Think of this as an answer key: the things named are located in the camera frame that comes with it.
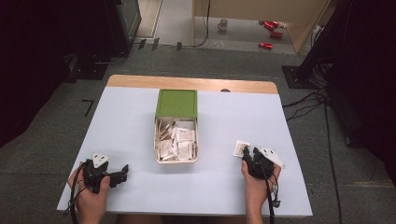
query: white table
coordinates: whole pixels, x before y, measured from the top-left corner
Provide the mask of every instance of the white table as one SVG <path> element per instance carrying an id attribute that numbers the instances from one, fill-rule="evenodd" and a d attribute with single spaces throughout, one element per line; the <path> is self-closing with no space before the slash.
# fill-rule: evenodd
<path id="1" fill-rule="evenodd" d="M 113 213 L 232 216 L 245 214 L 237 139 L 276 150 L 286 169 L 279 177 L 277 217 L 312 216 L 303 174 L 278 94 L 198 91 L 198 159 L 159 164 L 154 155 L 154 115 L 159 89 L 107 86 L 73 170 L 94 152 L 110 157 L 108 171 L 129 164 L 127 182 L 108 193 Z M 58 204 L 65 210 L 66 185 Z M 262 207 L 269 214 L 268 204 Z"/>

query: wooden table edge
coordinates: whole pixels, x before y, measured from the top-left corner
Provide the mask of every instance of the wooden table edge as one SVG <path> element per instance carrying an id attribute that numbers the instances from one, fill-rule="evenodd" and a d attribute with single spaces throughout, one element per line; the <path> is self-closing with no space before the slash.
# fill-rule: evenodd
<path id="1" fill-rule="evenodd" d="M 169 90 L 198 90 L 278 94 L 276 84 L 270 81 L 248 81 L 194 77 L 153 77 L 112 75 L 108 87 L 135 87 Z"/>

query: red object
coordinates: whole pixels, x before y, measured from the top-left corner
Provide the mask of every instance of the red object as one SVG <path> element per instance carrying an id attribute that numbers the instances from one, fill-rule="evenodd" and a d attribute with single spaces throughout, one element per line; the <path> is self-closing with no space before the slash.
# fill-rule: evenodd
<path id="1" fill-rule="evenodd" d="M 279 27 L 279 22 L 278 21 L 270 21 L 271 24 L 273 24 L 273 26 L 275 28 Z"/>
<path id="2" fill-rule="evenodd" d="M 271 32 L 275 30 L 275 26 L 269 21 L 265 21 L 262 25 Z"/>
<path id="3" fill-rule="evenodd" d="M 272 49 L 272 44 L 260 42 L 259 48 L 262 48 L 262 49 Z"/>
<path id="4" fill-rule="evenodd" d="M 283 36 L 283 33 L 280 32 L 271 32 L 270 37 L 275 38 L 275 39 L 281 39 Z"/>

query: black device on hand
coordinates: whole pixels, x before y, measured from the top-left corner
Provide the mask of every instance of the black device on hand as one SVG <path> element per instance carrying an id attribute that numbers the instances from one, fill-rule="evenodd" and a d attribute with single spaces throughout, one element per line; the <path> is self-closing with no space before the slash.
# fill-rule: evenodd
<path id="1" fill-rule="evenodd" d="M 268 197 L 268 206 L 270 209 L 270 223 L 275 223 L 275 213 L 274 213 L 274 206 L 279 207 L 280 201 L 277 200 L 277 195 L 274 200 L 272 200 L 270 186 L 268 184 L 268 179 L 274 173 L 274 163 L 267 158 L 265 158 L 260 151 L 254 147 L 253 149 L 253 158 L 251 158 L 249 154 L 248 147 L 245 146 L 244 156 L 242 160 L 247 163 L 247 170 L 248 173 L 258 179 L 262 179 L 265 181 L 265 185 L 267 187 L 267 197 Z"/>
<path id="2" fill-rule="evenodd" d="M 108 161 L 100 165 L 98 168 L 93 166 L 92 160 L 87 160 L 84 166 L 84 183 L 87 187 L 92 188 L 93 193 L 99 193 L 100 183 L 105 176 L 110 176 L 110 187 L 115 188 L 118 184 L 127 180 L 128 165 L 125 165 L 120 172 L 107 173 Z"/>
<path id="3" fill-rule="evenodd" d="M 93 193 L 99 193 L 100 183 L 105 176 L 110 176 L 110 187 L 115 188 L 118 184 L 125 182 L 127 180 L 127 174 L 129 171 L 128 164 L 125 165 L 120 172 L 109 174 L 107 170 L 108 161 L 95 168 L 93 165 L 93 160 L 86 160 L 83 162 L 77 169 L 75 178 L 73 180 L 73 185 L 71 187 L 71 195 L 69 206 L 64 212 L 65 215 L 70 212 L 73 223 L 78 224 L 77 215 L 76 215 L 76 198 L 77 196 L 84 190 L 81 189 L 79 192 L 75 192 L 76 185 L 78 183 L 78 174 L 83 169 L 84 183 L 86 188 L 91 188 Z"/>

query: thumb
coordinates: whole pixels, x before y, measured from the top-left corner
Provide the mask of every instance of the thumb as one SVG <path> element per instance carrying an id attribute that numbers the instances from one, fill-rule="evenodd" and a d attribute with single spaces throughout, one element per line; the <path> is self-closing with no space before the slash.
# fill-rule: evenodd
<path id="1" fill-rule="evenodd" d="M 245 176 L 245 175 L 248 175 L 248 164 L 247 164 L 246 161 L 242 161 L 241 172 L 242 172 L 242 174 L 243 174 L 244 176 Z"/>
<path id="2" fill-rule="evenodd" d="M 110 176 L 105 176 L 103 177 L 101 183 L 100 183 L 100 190 L 99 194 L 103 196 L 107 196 L 107 191 L 110 188 Z"/>

